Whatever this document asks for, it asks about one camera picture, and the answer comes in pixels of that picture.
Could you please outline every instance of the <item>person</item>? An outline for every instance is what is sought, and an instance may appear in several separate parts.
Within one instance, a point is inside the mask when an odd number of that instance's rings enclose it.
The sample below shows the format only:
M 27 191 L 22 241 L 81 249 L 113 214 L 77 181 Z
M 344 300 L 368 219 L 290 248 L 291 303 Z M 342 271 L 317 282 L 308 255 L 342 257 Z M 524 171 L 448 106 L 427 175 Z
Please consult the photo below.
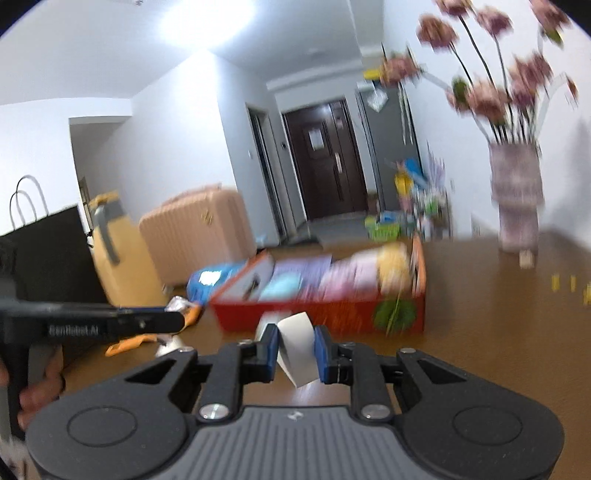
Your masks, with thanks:
M 64 357 L 59 347 L 47 362 L 45 378 L 21 392 L 22 410 L 18 413 L 18 423 L 23 430 L 27 429 L 39 410 L 57 400 L 64 391 L 66 383 L 61 374 L 63 368 Z M 8 372 L 0 361 L 0 387 L 7 387 L 9 383 Z

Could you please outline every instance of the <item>brown tabletop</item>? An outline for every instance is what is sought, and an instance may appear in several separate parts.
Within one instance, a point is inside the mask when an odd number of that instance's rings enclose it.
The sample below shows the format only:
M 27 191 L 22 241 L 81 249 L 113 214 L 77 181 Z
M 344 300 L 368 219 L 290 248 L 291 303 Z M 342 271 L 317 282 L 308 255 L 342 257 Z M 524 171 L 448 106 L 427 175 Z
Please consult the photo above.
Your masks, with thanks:
M 427 317 L 423 335 L 359 335 L 380 354 L 412 346 L 550 407 L 566 431 L 564 452 L 552 480 L 591 478 L 591 254 L 555 233 L 541 237 L 536 268 L 520 270 L 496 239 L 433 242 L 424 246 Z M 551 277 L 560 274 L 553 293 Z M 570 291 L 570 276 L 577 290 Z M 210 312 L 184 332 L 202 354 L 251 335 L 226 334 Z M 113 358 L 93 352 L 67 371 L 69 391 L 105 380 L 153 359 L 154 345 Z M 318 382 L 296 390 L 277 369 L 271 385 L 245 387 L 245 403 L 326 405 L 349 401 L 349 389 Z

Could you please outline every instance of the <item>gray floor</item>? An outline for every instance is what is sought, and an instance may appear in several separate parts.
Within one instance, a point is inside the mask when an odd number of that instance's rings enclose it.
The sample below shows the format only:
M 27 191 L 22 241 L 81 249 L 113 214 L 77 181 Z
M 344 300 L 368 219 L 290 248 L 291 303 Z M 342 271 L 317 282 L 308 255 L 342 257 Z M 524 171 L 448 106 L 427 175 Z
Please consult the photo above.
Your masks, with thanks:
M 298 234 L 301 238 L 315 236 L 323 245 L 364 241 L 369 239 L 363 224 L 365 218 L 361 214 L 314 220 L 300 227 Z

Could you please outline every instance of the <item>red box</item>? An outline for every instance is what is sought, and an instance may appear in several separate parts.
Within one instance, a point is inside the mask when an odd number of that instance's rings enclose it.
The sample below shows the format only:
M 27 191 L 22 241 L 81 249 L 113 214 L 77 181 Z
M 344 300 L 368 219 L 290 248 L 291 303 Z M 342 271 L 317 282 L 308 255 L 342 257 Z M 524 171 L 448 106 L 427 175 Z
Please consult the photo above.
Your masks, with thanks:
M 425 292 L 427 272 L 423 246 L 419 237 L 400 240 L 411 250 L 411 271 L 414 273 L 411 291 L 397 297 L 377 294 L 372 299 L 351 301 L 257 302 L 243 300 L 254 285 L 265 285 L 271 279 L 275 260 L 315 257 L 332 254 L 333 260 L 348 258 L 354 253 L 380 244 L 362 244 L 327 247 L 277 248 L 265 251 L 249 262 L 212 297 L 210 305 L 221 328 L 227 332 L 254 332 L 261 316 L 266 312 L 306 312 L 314 325 L 326 325 L 331 333 L 370 333 L 388 330 L 388 333 L 406 330 L 420 333 L 425 325 Z

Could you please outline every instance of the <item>vase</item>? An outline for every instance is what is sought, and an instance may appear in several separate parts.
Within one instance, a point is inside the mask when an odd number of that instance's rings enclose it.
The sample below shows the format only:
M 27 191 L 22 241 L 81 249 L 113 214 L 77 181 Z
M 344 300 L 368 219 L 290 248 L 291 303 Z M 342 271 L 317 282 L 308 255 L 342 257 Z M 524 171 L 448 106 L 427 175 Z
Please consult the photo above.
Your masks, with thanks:
M 544 204 L 536 145 L 491 144 L 492 200 L 499 206 L 499 246 L 506 252 L 536 251 L 538 208 Z

